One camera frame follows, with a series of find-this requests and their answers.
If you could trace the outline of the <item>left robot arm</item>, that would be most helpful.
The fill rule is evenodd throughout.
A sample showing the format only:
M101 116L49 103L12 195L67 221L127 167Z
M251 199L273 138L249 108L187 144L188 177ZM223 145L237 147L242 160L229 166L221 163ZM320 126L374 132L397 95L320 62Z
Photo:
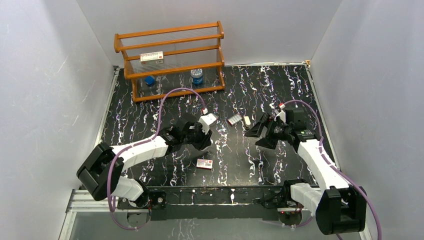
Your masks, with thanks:
M118 197L127 199L137 208L156 204L144 183L122 176L122 172L148 160L177 152L183 145L205 150L212 144L211 125L217 119L213 113L199 118L185 113L175 124L162 128L158 135L125 145L99 143L77 170L76 176L96 201Z

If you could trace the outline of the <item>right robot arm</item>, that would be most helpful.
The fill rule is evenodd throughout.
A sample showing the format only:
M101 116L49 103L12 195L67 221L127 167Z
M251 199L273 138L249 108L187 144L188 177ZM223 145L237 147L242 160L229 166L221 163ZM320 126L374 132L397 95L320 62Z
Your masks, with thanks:
M362 232L366 225L367 202L364 196L326 162L328 154L320 146L318 134L307 128L303 109L288 108L272 117L264 113L245 137L258 138L255 145L275 149L279 141L287 142L303 159L320 190L305 180L286 180L282 202L288 207L298 203L308 209L324 235Z

